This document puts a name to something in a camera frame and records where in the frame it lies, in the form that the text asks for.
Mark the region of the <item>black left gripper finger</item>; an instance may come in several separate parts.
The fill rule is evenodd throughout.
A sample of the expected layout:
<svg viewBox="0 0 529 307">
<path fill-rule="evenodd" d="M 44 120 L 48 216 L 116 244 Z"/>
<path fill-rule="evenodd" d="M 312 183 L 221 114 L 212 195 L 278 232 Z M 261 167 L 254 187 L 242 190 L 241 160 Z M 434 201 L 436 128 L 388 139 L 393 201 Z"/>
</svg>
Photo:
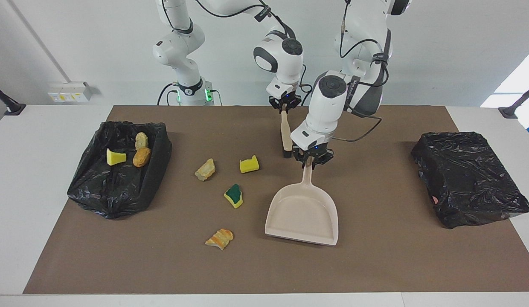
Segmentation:
<svg viewBox="0 0 529 307">
<path fill-rule="evenodd" d="M 300 147 L 293 147 L 292 155 L 296 161 L 302 164 L 301 168 L 304 168 L 308 160 L 308 152 L 302 150 Z"/>
<path fill-rule="evenodd" d="M 324 165 L 334 157 L 334 151 L 331 149 L 325 149 L 324 152 L 316 153 L 314 157 L 314 168 L 317 165 Z"/>
</svg>

